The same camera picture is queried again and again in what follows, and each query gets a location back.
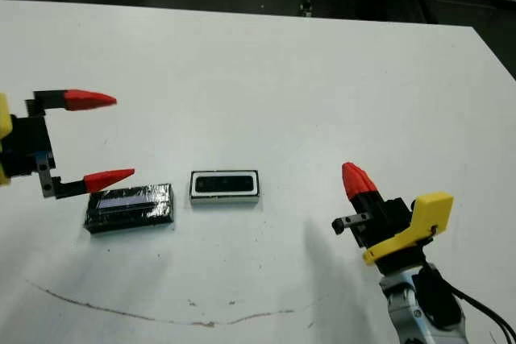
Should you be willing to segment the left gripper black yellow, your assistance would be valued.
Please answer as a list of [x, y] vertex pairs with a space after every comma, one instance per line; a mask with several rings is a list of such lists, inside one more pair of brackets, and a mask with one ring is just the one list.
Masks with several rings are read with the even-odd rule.
[[26, 101], [27, 116], [18, 118], [10, 112], [7, 96], [1, 94], [1, 185], [11, 179], [36, 173], [44, 197], [62, 199], [102, 191], [132, 176], [134, 168], [96, 172], [81, 180], [62, 183], [51, 170], [55, 165], [45, 122], [45, 110], [92, 110], [117, 104], [115, 97], [79, 89], [35, 91]]

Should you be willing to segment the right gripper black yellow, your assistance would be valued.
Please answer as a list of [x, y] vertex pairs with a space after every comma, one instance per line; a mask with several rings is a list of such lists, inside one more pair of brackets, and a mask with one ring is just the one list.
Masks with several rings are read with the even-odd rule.
[[422, 247], [447, 229], [453, 196], [430, 193], [408, 207], [400, 197], [383, 199], [366, 171], [354, 163], [342, 164], [342, 178], [356, 214], [333, 220], [333, 231], [340, 235], [349, 229], [364, 249], [363, 261], [384, 276], [421, 265]]

